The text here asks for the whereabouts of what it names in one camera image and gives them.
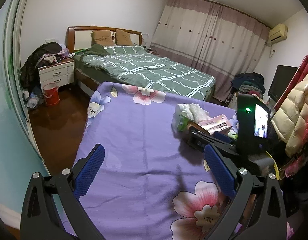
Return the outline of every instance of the curtain rod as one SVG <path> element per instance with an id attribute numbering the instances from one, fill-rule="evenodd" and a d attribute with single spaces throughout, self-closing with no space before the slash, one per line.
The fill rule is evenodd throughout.
<path id="1" fill-rule="evenodd" d="M 233 8 L 233 7 L 231 7 L 231 6 L 228 6 L 228 5 L 219 3 L 219 2 L 215 2 L 215 1 L 212 1 L 212 0 L 202 0 L 202 1 L 212 2 L 212 3 L 218 4 L 218 5 L 222 5 L 222 6 L 225 6 L 225 7 L 227 7 L 227 8 L 233 9 L 233 10 L 235 10 L 235 11 L 238 11 L 238 12 L 240 12 L 240 13 L 242 13 L 242 14 L 247 15 L 248 17 L 253 18 L 254 20 L 258 21 L 259 23 L 264 24 L 266 27 L 272 29 L 272 27 L 270 27 L 269 25 L 267 25 L 267 24 L 264 23 L 263 21 L 257 19 L 256 17 L 253 17 L 252 15 L 249 15 L 249 14 L 247 14 L 247 13 L 245 13 L 245 12 L 242 12 L 242 11 L 240 11 L 240 10 L 238 10 L 238 9 L 235 9 L 235 8 Z"/>

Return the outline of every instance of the red bucket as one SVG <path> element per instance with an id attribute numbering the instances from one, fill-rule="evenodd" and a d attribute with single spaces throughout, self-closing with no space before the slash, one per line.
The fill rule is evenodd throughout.
<path id="1" fill-rule="evenodd" d="M 47 106 L 57 105 L 60 101 L 58 97 L 58 85 L 56 83 L 49 83 L 43 87 L 43 95 Z"/>

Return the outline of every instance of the illuminated screen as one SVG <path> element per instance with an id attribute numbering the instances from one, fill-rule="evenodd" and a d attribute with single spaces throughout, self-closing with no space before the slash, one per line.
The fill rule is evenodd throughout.
<path id="1" fill-rule="evenodd" d="M 268 114 L 261 106 L 255 105 L 254 135 L 262 138 L 267 137 Z"/>

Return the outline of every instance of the wall outlet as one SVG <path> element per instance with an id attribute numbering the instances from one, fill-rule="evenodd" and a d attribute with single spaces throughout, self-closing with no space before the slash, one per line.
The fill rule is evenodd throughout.
<path id="1" fill-rule="evenodd" d="M 58 39 L 49 39 L 49 40 L 45 40 L 45 43 L 50 43 L 50 42 L 58 42 Z"/>

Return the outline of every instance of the air conditioner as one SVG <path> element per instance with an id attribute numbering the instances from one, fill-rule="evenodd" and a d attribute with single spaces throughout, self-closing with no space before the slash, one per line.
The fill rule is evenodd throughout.
<path id="1" fill-rule="evenodd" d="M 267 41 L 267 45 L 271 46 L 274 43 L 279 41 L 286 40 L 287 38 L 287 26 L 280 23 L 279 25 L 275 26 L 273 29 L 270 30 L 269 39 Z"/>

